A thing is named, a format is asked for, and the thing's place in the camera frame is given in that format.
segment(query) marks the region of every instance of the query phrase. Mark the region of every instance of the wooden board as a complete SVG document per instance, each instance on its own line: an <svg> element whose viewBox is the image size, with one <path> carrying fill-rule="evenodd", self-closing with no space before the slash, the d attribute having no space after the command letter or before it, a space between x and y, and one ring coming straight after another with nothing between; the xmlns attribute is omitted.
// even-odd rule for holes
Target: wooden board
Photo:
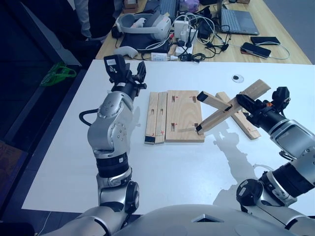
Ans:
<svg viewBox="0 0 315 236"><path fill-rule="evenodd" d="M225 92L218 92L216 97L221 99L223 102L229 102L231 100ZM249 137L249 139L257 139L261 136L256 127L246 119L243 112L237 111L232 115L232 118L240 126L247 137Z"/></svg>
<svg viewBox="0 0 315 236"><path fill-rule="evenodd" d="M144 142L147 144L154 144L156 140L157 111L158 92L151 92L148 107L146 134L144 139Z"/></svg>
<svg viewBox="0 0 315 236"><path fill-rule="evenodd" d="M167 92L166 142L204 142L195 128L202 121L198 91Z"/></svg>
<svg viewBox="0 0 315 236"><path fill-rule="evenodd" d="M157 102L157 127L155 144L162 144L165 141L166 131L166 104L167 92L158 93Z"/></svg>
<svg viewBox="0 0 315 236"><path fill-rule="evenodd" d="M251 99L256 100L261 95L263 95L266 91L268 91L270 87L263 82L262 80L257 80L255 83L250 85L247 89L245 89L241 94L245 94L249 96ZM212 129L237 111L239 111L242 107L238 104L236 97L228 102L228 104L232 105L232 108L227 112L216 111L211 116L206 118L204 121L200 123L197 127L198 134L203 134L204 132Z"/></svg>
<svg viewBox="0 0 315 236"><path fill-rule="evenodd" d="M212 107L215 107L221 111L225 111L228 110L229 108L231 108L231 105L223 102L221 99L218 99L216 97L214 97L213 95L202 91L198 96L197 96L198 101L203 102L207 105L210 105Z"/></svg>

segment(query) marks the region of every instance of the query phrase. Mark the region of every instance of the wooden desk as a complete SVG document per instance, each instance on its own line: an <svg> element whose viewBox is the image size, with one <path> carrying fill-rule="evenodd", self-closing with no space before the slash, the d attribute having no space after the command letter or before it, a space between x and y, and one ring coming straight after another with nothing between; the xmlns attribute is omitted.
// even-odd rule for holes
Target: wooden desk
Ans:
<svg viewBox="0 0 315 236"><path fill-rule="evenodd" d="M139 0L139 11L143 11L147 0ZM243 55L240 53L240 48L230 45L225 52L220 55L216 55L214 58L206 59L205 61L224 61L224 62L267 62L267 63L292 63L292 64L311 64L310 60L303 53L300 47L292 39L290 34L285 30L282 24L278 21L275 15L270 11L268 6L263 0L252 0L250 4L226 4L228 9L249 11L253 17L253 20L259 30L259 36L276 36L282 45L288 48L290 51L290 58L286 60L279 60L274 58L262 59L252 55ZM210 11L215 14L217 11L217 5L211 5ZM244 42L251 42L250 35L232 34L230 44L241 46ZM120 45L122 38L118 40L117 45ZM113 54L115 49L116 39L108 34L105 42L99 50L96 59L103 59L104 56ZM220 42L215 38L214 44L220 45ZM264 46L271 50L271 55L278 58L285 58L287 52L279 46ZM193 53L203 53L207 57L212 56L212 53L204 49L204 45L199 42L194 45Z"/></svg>

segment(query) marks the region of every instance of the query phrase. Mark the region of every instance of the black circular object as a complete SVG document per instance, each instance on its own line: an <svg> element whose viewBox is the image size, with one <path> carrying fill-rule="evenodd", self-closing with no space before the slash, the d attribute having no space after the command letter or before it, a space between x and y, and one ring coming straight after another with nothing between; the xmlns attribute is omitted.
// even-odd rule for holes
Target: black circular object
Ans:
<svg viewBox="0 0 315 236"><path fill-rule="evenodd" d="M99 176L102 178L111 178L125 173L128 168L127 153L106 159L96 159Z"/></svg>
<svg viewBox="0 0 315 236"><path fill-rule="evenodd" d="M125 212L134 213L139 207L139 185L137 182L130 181L126 190Z"/></svg>
<svg viewBox="0 0 315 236"><path fill-rule="evenodd" d="M242 206L254 206L261 196L263 187L256 179L247 179L238 186L236 200Z"/></svg>

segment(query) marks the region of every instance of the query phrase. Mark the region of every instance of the brown box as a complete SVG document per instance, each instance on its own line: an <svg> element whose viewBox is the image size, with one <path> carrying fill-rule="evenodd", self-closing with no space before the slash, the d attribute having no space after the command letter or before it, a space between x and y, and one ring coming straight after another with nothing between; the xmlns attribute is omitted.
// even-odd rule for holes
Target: brown box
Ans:
<svg viewBox="0 0 315 236"><path fill-rule="evenodd" d="M27 155L26 152L0 141L0 207Z"/></svg>
<svg viewBox="0 0 315 236"><path fill-rule="evenodd" d="M237 0L237 3L245 3L245 4L250 4L251 0Z"/></svg>
<svg viewBox="0 0 315 236"><path fill-rule="evenodd" d="M124 9L133 9L137 8L138 9L138 0L136 0L136 3L133 4L128 4L128 0L124 0Z"/></svg>

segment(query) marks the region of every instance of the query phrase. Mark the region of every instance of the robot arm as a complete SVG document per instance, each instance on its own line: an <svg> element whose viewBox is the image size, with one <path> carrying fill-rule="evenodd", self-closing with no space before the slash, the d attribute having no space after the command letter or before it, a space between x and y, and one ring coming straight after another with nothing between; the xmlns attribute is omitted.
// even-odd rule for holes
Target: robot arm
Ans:
<svg viewBox="0 0 315 236"><path fill-rule="evenodd" d="M314 134L298 122L285 118L283 110L290 101L286 87L273 93L272 102L253 101L242 94L236 97L250 112L248 121L264 129L281 148L280 155L290 160L274 171L265 172L259 180L247 179L240 184L236 198L242 211L291 228L299 235L311 235L315 221L288 206L315 187Z"/></svg>
<svg viewBox="0 0 315 236"><path fill-rule="evenodd" d="M47 236L103 236L121 229L129 215L139 206L139 186L131 181L132 169L128 164L128 125L132 121L133 100L146 76L144 62L139 63L137 75L132 75L129 64L121 55L104 58L110 82L114 83L97 110L97 117L88 130L98 174L98 205Z"/></svg>

